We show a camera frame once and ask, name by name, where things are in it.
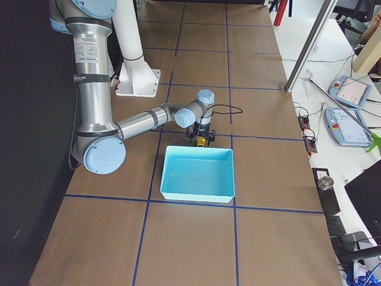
black strap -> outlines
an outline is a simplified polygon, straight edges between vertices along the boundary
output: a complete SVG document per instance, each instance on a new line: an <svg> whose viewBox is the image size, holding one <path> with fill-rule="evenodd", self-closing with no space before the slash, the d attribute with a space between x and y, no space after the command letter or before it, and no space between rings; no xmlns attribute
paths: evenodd
<svg viewBox="0 0 381 286"><path fill-rule="evenodd" d="M74 83L110 82L107 74L79 73L74 76Z"/></svg>

small metal part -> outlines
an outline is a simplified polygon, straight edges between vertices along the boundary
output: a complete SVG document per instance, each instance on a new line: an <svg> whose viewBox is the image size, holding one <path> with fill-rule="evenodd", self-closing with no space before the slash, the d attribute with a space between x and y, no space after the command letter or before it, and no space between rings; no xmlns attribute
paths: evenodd
<svg viewBox="0 0 381 286"><path fill-rule="evenodd" d="M333 179L330 176L324 176L317 181L317 186L323 191L331 189L333 187Z"/></svg>

sticker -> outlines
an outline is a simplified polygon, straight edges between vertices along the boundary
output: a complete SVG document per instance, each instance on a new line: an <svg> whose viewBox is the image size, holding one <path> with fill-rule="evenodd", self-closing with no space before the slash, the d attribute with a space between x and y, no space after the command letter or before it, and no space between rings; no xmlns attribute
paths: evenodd
<svg viewBox="0 0 381 286"><path fill-rule="evenodd" d="M76 63L99 63L97 38L74 38Z"/></svg>

green object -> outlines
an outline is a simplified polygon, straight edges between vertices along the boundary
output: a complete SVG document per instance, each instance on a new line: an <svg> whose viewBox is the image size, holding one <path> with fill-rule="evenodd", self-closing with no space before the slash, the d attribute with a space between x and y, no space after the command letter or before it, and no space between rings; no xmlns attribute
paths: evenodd
<svg viewBox="0 0 381 286"><path fill-rule="evenodd" d="M371 150L373 150L376 146L379 148L380 155L381 155L381 138L377 136L377 134L370 134L370 136L373 139L373 143L370 146L369 150L367 150L367 153L369 153Z"/></svg>

black chair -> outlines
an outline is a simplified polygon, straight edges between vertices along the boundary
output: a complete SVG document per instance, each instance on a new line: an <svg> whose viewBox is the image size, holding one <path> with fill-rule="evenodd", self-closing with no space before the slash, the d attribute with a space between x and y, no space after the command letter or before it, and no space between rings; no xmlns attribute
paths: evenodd
<svg viewBox="0 0 381 286"><path fill-rule="evenodd" d="M381 0L338 0L334 13L337 13L336 21L339 23L343 32L345 29L362 34L360 31L351 25L348 18L356 19L359 22L369 22L372 19L374 7L381 4Z"/></svg>

